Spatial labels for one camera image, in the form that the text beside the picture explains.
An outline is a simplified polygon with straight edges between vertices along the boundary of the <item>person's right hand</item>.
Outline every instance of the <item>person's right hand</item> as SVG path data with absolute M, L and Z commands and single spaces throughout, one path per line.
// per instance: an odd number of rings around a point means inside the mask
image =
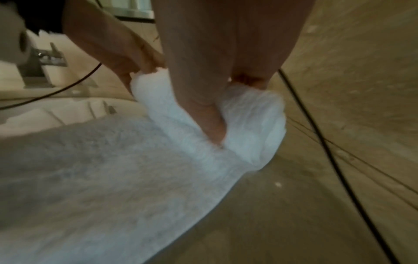
M 264 89 L 289 56 L 314 0 L 153 0 L 176 99 L 215 144 L 229 78 Z

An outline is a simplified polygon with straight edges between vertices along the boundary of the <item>chrome faucet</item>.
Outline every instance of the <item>chrome faucet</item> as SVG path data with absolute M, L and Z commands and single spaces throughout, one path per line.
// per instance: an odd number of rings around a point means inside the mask
M 67 62 L 62 52 L 51 42 L 51 50 L 31 48 L 29 59 L 17 68 L 22 76 L 25 88 L 51 88 L 54 85 L 42 66 L 66 67 Z

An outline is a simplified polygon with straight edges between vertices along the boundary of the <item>rolled towel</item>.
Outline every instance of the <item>rolled towel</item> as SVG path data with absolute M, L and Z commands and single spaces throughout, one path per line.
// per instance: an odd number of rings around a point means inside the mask
M 193 149 L 190 145 L 197 140 L 207 141 L 196 122 L 177 104 L 168 70 L 138 74 L 131 82 L 131 89 L 134 97 L 147 107 L 149 117 L 183 148 Z M 217 104 L 227 125 L 223 146 L 254 169 L 264 167 L 286 133 L 281 98 L 271 91 L 230 84 Z M 187 135 L 191 128 L 200 139 L 189 142 Z M 188 152 L 198 155 L 196 149 Z

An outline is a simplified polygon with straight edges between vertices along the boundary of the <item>hand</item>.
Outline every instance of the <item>hand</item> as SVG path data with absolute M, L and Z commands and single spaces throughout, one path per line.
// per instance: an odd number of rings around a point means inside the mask
M 176 99 L 209 139 L 229 78 L 265 89 L 292 51 L 314 0 L 153 0 Z
M 155 72 L 164 57 L 119 20 L 86 0 L 67 0 L 64 33 L 82 50 L 111 69 L 130 91 L 130 73 Z

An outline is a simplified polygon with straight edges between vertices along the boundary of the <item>person's left hand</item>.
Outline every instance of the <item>person's left hand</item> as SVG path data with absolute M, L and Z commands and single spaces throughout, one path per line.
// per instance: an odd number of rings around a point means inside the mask
M 161 53 L 145 40 L 85 0 L 67 0 L 64 33 L 82 50 L 111 69 L 130 91 L 130 73 L 165 67 Z

